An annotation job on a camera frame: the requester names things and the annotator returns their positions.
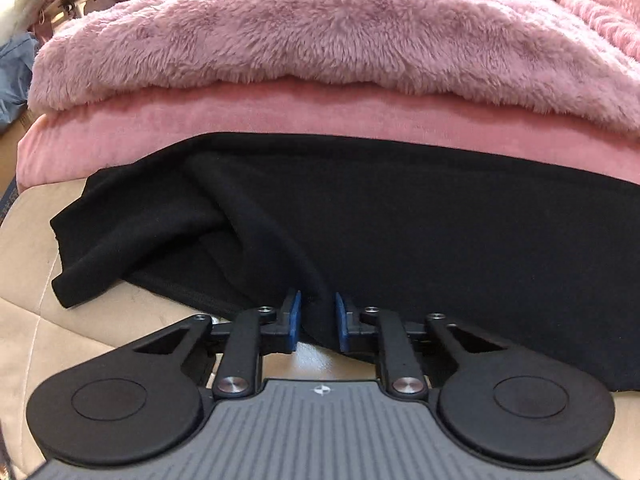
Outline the black pants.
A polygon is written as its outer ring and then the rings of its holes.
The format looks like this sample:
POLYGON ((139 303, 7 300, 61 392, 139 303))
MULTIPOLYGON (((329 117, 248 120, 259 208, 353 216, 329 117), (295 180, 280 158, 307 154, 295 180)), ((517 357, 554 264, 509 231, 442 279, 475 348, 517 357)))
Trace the black pants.
POLYGON ((118 281, 231 320, 303 297, 442 312, 639 385, 639 189, 593 172, 382 140, 216 132, 104 169, 52 219, 64 307, 118 281))

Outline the pink bed sheet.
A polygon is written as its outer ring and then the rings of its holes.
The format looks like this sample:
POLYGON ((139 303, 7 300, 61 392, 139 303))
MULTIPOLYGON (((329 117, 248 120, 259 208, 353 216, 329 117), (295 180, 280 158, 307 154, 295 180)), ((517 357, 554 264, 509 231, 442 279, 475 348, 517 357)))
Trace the pink bed sheet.
POLYGON ((281 79, 197 89, 144 89, 45 114, 17 148, 16 182, 89 177, 209 132, 335 134, 536 160, 638 182, 639 143, 582 118, 405 96, 370 84, 281 79))

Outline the fluffy pink blanket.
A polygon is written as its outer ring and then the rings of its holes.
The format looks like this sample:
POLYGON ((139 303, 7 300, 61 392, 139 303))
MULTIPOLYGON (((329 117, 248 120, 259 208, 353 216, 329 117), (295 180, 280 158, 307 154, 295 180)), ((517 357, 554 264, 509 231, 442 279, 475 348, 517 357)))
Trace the fluffy pink blanket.
POLYGON ((639 130, 639 26, 616 0, 129 0, 37 54, 29 106, 295 77, 639 130))

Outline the blue jeans pile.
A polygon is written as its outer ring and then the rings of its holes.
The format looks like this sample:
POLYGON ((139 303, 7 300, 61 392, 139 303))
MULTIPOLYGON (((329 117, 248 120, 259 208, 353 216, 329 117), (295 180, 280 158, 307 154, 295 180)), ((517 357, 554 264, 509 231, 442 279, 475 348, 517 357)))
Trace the blue jeans pile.
POLYGON ((5 132, 24 110, 39 42, 31 32, 12 37, 1 46, 0 130, 5 132))

